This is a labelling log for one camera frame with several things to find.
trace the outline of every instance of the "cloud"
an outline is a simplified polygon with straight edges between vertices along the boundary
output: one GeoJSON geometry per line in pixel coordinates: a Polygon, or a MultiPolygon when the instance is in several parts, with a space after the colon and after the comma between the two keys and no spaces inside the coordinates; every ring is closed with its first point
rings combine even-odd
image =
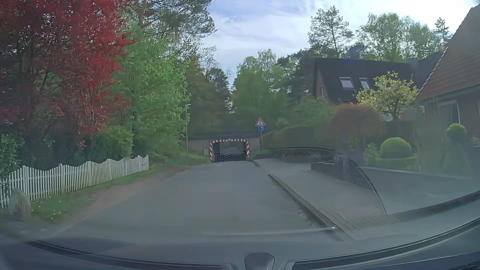
{"type": "Polygon", "coordinates": [[[434,27],[438,17],[455,31],[474,0],[213,0],[209,11],[217,31],[204,40],[216,46],[215,59],[235,74],[238,64],[259,50],[272,49],[278,57],[308,46],[311,16],[335,5],[352,30],[367,21],[368,13],[396,12],[434,27]]]}

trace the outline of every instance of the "rock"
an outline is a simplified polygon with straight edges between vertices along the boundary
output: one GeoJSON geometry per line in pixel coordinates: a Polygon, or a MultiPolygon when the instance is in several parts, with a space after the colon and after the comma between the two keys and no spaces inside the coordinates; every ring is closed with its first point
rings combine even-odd
{"type": "Polygon", "coordinates": [[[30,199],[25,192],[14,187],[8,200],[8,213],[18,221],[27,221],[32,216],[30,199]]]}

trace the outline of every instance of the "white picket fence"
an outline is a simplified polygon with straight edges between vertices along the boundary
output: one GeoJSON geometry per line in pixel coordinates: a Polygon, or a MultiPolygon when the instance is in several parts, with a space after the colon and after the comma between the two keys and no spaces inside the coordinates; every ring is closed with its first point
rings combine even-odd
{"type": "MultiPolygon", "coordinates": [[[[12,172],[7,180],[11,188],[25,192],[30,201],[105,183],[123,176],[148,170],[148,155],[134,159],[87,161],[74,167],[59,164],[48,171],[23,166],[12,172]]],[[[0,208],[8,205],[8,195],[0,192],[0,208]]]]}

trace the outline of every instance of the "lamp post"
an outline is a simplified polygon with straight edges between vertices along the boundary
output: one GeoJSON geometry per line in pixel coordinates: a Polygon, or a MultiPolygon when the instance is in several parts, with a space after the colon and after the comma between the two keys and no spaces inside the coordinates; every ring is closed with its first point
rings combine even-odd
{"type": "Polygon", "coordinates": [[[187,104],[187,106],[185,107],[185,120],[187,120],[187,132],[186,132],[186,133],[187,133],[187,134],[186,134],[186,135],[187,135],[187,136],[186,136],[186,137],[187,137],[187,157],[188,157],[188,123],[189,123],[187,110],[188,110],[188,108],[189,108],[190,105],[191,105],[191,104],[187,104]]]}

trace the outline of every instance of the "dark roof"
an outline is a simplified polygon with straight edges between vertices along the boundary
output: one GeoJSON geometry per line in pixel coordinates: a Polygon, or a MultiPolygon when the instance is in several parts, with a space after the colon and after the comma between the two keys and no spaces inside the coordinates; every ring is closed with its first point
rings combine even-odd
{"type": "Polygon", "coordinates": [[[468,12],[420,90],[418,100],[480,83],[480,5],[468,12]]]}
{"type": "MultiPolygon", "coordinates": [[[[356,93],[362,90],[360,78],[366,78],[371,88],[375,88],[376,77],[388,71],[398,73],[402,80],[412,79],[419,89],[428,78],[441,53],[434,53],[422,60],[410,60],[409,63],[383,62],[357,59],[317,58],[315,70],[320,70],[328,97],[333,102],[357,102],[356,93]],[[343,89],[340,77],[350,77],[355,89],[343,89]]],[[[314,73],[314,86],[317,72],[314,73]]]]}

